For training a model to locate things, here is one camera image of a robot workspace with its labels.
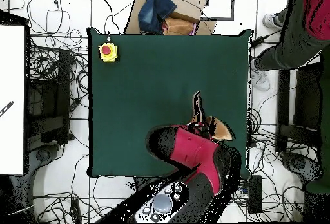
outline green table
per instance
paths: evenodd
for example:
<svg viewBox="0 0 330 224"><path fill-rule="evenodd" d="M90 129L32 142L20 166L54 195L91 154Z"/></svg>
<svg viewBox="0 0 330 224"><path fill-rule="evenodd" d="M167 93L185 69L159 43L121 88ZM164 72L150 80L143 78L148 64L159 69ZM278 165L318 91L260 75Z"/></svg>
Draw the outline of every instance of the green table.
<svg viewBox="0 0 330 224"><path fill-rule="evenodd" d="M174 170L148 154L147 132L161 124L186 124L191 98L201 91L206 115L225 121L242 155L247 141L248 41L251 30L224 35L112 35L120 61L105 63L98 46L106 36L95 28L89 38L90 175L162 176Z"/></svg>

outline blue cloth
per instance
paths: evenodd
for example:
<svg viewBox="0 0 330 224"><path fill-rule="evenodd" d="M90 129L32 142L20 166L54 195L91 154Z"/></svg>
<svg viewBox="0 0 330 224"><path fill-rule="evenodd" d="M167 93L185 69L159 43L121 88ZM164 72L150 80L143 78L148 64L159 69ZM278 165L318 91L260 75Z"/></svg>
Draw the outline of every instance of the blue cloth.
<svg viewBox="0 0 330 224"><path fill-rule="evenodd" d="M138 18L140 31L162 34L162 22L175 9L177 5L172 0L146 0L141 8Z"/></svg>

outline brown box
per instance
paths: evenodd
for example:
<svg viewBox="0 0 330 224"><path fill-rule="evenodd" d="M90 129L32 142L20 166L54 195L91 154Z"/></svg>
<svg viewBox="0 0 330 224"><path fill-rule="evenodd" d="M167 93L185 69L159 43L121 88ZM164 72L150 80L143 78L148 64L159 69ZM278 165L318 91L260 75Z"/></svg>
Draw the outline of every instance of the brown box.
<svg viewBox="0 0 330 224"><path fill-rule="evenodd" d="M206 4L206 0L172 0L177 8L170 15L174 19L183 19L191 23L199 23L202 16L202 11ZM145 4L146 0L134 0L131 9L130 18L126 25L124 34L133 35L140 34L138 14ZM196 35L211 35L215 29L216 21L201 21L199 23Z"/></svg>

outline dark pants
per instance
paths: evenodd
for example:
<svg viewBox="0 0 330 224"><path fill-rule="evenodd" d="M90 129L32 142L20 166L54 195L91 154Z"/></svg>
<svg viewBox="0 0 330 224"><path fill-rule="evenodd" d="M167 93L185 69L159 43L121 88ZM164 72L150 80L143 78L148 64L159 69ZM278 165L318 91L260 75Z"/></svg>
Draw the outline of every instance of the dark pants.
<svg viewBox="0 0 330 224"><path fill-rule="evenodd" d="M255 58L256 69L298 68L330 44L330 41L321 41L310 36L305 31L303 18L304 0L289 0L287 8L278 14L279 21L284 21L280 42Z"/></svg>

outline red shirt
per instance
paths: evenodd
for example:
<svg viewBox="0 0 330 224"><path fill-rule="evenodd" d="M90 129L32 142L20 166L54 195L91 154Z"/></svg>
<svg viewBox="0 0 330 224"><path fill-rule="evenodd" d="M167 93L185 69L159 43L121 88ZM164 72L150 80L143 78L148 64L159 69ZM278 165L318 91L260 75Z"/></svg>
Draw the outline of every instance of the red shirt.
<svg viewBox="0 0 330 224"><path fill-rule="evenodd" d="M330 40L330 0L304 0L305 29L309 35Z"/></svg>

